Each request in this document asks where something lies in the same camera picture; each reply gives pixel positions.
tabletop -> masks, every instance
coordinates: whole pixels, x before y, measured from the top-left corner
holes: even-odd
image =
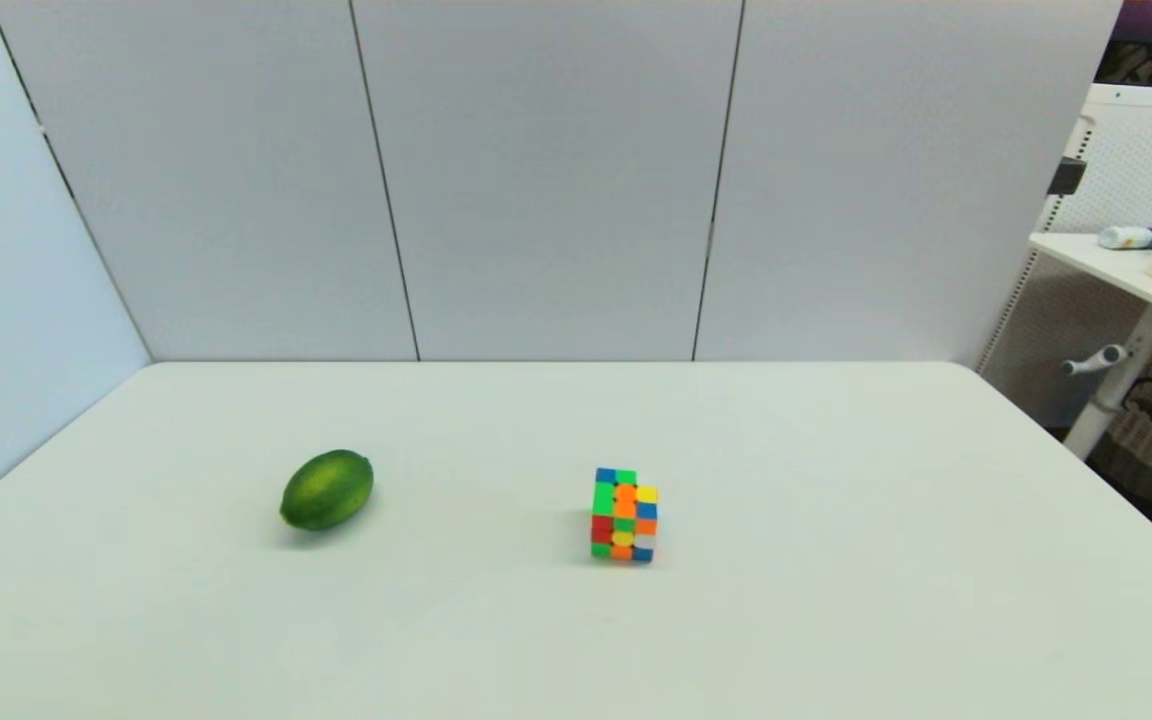
[[[371,501],[285,526],[335,447]],[[153,365],[0,482],[18,717],[1139,720],[1152,526],[948,364]]]
[[[1152,305],[1152,276],[1144,272],[1149,250],[1106,250],[1097,245],[1094,234],[1069,233],[1034,233],[1029,245]]]

green lime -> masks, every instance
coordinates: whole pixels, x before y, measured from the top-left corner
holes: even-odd
[[[325,452],[291,476],[278,511],[287,524],[325,530],[354,515],[371,497],[371,462],[353,450]]]

